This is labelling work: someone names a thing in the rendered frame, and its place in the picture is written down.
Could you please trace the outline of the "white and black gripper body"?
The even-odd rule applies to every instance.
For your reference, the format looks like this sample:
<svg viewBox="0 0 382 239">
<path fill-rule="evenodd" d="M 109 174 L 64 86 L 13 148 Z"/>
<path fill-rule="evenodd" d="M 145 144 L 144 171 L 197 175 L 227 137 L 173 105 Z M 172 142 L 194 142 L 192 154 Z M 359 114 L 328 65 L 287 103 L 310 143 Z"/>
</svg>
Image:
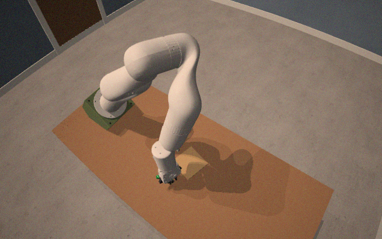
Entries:
<svg viewBox="0 0 382 239">
<path fill-rule="evenodd" d="M 170 182 L 171 180 L 173 180 L 175 177 L 177 177 L 179 174 L 181 174 L 181 169 L 177 163 L 177 167 L 176 167 L 175 171 L 173 171 L 172 173 L 170 173 L 170 174 L 164 174 L 163 172 L 160 173 L 159 168 L 158 168 L 158 173 L 159 173 L 159 177 L 162 179 L 163 183 L 166 184 L 166 183 Z"/>
</svg>

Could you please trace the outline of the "tan flat mat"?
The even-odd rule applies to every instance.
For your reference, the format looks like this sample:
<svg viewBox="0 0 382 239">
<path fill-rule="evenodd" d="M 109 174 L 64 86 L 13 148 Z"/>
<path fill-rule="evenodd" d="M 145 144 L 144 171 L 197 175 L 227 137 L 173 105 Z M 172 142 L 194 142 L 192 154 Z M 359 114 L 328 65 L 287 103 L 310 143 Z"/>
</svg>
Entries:
<svg viewBox="0 0 382 239">
<path fill-rule="evenodd" d="M 181 166 L 181 173 L 189 180 L 208 163 L 192 148 L 188 148 L 175 158 L 179 166 Z"/>
</svg>

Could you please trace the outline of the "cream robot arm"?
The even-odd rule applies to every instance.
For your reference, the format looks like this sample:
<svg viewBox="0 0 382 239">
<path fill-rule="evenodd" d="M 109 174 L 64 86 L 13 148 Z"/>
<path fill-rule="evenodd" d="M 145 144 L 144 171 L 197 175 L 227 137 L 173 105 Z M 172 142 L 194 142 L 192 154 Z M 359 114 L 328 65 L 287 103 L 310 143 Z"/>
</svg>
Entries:
<svg viewBox="0 0 382 239">
<path fill-rule="evenodd" d="M 127 101 L 145 92 L 158 74 L 177 68 L 161 137 L 151 149 L 159 172 L 164 174 L 175 171 L 175 151 L 184 144 L 201 112 L 196 84 L 199 56 L 197 40 L 186 33 L 136 43 L 124 54 L 125 66 L 105 75 L 94 97 L 94 107 L 101 116 L 116 118 L 125 111 Z"/>
</svg>

